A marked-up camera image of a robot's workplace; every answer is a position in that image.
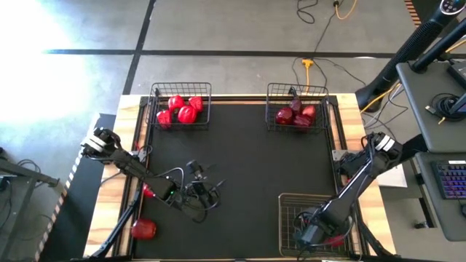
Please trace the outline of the black desk device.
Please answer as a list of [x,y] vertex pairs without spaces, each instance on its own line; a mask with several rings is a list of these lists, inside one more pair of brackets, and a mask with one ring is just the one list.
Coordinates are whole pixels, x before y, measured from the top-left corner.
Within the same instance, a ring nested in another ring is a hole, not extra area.
[[466,60],[449,60],[450,66],[447,68],[449,75],[466,90]]

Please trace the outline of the black tower fan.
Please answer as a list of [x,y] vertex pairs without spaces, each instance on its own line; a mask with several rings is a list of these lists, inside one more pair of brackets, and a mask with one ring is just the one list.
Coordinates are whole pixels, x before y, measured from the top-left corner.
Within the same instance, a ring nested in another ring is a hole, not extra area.
[[378,111],[381,98],[398,80],[396,65],[416,60],[441,34],[441,31],[466,7],[466,0],[441,0],[426,21],[405,41],[374,80],[355,92],[362,111]]

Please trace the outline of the grey metal side table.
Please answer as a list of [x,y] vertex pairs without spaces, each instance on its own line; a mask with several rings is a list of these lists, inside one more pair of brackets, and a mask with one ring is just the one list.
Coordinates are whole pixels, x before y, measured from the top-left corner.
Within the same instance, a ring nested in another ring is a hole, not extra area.
[[23,244],[41,239],[52,218],[31,215],[33,192],[40,186],[55,187],[57,178],[42,173],[30,159],[11,162],[0,147],[0,262],[33,262],[32,258],[16,258],[11,252],[24,251]]

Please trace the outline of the black floor mat striped edge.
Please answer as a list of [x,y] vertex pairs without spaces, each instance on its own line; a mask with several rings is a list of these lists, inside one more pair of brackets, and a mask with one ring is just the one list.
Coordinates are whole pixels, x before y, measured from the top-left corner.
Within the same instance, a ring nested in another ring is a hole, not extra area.
[[80,143],[96,127],[114,127],[114,114],[66,118],[46,123],[34,136],[32,156],[56,187],[34,193],[40,231],[33,238],[33,262],[59,262],[84,255],[104,166],[81,155]]

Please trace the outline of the orange black striped strip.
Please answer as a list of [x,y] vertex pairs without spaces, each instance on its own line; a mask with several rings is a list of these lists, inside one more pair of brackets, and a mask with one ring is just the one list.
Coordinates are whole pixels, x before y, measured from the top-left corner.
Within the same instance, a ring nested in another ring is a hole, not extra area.
[[416,28],[418,28],[421,24],[422,24],[422,21],[421,19],[419,18],[419,15],[416,11],[416,8],[414,7],[414,3],[412,0],[403,0],[405,5],[406,5],[406,8],[408,10],[408,13],[414,23],[414,26]]

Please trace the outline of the white paper sheet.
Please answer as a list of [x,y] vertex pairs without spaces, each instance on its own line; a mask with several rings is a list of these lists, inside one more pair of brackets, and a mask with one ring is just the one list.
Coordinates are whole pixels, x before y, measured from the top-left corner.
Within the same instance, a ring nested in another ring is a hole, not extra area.
[[406,177],[401,167],[394,167],[377,177],[380,186],[407,188]]

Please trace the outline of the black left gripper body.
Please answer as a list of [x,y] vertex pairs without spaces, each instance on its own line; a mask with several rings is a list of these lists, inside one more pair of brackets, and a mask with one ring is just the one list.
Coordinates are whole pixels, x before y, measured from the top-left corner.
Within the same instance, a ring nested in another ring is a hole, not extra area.
[[220,206],[219,185],[207,180],[193,180],[182,186],[176,182],[174,208],[180,210],[193,222],[204,222],[208,212]]

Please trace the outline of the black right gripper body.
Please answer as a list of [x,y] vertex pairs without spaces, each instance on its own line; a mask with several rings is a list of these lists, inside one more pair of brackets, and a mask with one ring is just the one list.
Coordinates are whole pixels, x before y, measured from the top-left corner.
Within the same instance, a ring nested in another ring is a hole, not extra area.
[[306,211],[309,212],[309,216],[305,219],[305,228],[311,225],[318,226],[322,230],[322,237],[334,237],[344,233],[344,221],[330,219],[317,207],[310,207]]

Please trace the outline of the black table mat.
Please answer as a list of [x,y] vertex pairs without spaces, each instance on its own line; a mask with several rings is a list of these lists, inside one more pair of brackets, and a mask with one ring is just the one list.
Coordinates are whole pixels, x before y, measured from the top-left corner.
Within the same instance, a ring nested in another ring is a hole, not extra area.
[[335,183],[327,137],[274,132],[261,105],[214,105],[207,130],[154,130],[149,168],[161,173],[204,167],[220,187],[221,204],[202,223],[156,199],[141,216],[156,223],[155,237],[139,240],[136,258],[275,258],[279,255],[278,197],[282,193],[333,195]]

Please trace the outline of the black monitor pole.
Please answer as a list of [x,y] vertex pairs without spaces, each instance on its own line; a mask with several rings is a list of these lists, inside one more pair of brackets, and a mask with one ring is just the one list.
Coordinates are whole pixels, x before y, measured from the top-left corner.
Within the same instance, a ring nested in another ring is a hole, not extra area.
[[466,35],[466,18],[464,18],[449,34],[438,41],[428,52],[421,56],[420,59],[413,63],[411,69],[415,72],[425,70],[429,64],[438,59],[464,35]]

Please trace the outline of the black diagonal frame strut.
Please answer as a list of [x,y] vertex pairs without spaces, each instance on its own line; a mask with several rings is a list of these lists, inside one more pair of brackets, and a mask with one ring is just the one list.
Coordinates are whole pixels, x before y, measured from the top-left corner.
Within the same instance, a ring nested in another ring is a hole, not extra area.
[[125,227],[126,223],[128,222],[131,215],[135,212],[135,207],[138,205],[141,198],[141,191],[137,190],[135,192],[134,198],[131,203],[128,205],[127,209],[122,213],[122,216],[119,218],[116,226],[109,234],[108,238],[103,242],[103,244],[99,247],[97,251],[95,251],[91,256],[90,259],[101,259],[105,258],[108,254],[109,250],[116,242],[117,237],[122,233],[123,228]]
[[359,232],[363,235],[367,243],[372,247],[376,255],[370,255],[370,258],[374,261],[383,261],[391,258],[395,258],[396,255],[386,250],[381,242],[372,234],[367,225],[363,221],[358,221]]

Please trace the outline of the blue backlit keyboard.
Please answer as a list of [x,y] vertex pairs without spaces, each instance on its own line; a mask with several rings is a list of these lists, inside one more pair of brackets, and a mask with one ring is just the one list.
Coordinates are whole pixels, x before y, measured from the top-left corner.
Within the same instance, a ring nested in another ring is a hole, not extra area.
[[444,199],[466,199],[466,160],[434,161],[431,167]]

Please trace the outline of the grey desk top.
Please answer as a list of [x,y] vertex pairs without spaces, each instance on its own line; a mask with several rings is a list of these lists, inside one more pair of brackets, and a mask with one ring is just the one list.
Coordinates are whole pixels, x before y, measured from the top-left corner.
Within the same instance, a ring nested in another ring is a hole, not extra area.
[[444,199],[431,167],[434,161],[466,160],[466,154],[417,153],[415,160],[445,238],[450,242],[466,242],[466,199]]
[[428,151],[433,153],[466,153],[466,119],[460,122],[442,122],[426,106],[441,93],[463,95],[465,90],[449,75],[448,63],[432,63],[427,70],[417,73],[408,63],[399,63],[396,70]]

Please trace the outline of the dark red tomato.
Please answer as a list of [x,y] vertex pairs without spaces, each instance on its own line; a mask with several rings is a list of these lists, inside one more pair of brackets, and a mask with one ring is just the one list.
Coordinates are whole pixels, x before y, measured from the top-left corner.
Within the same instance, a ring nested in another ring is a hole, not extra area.
[[156,231],[157,226],[155,222],[145,218],[139,218],[132,225],[131,235],[135,239],[152,239]]

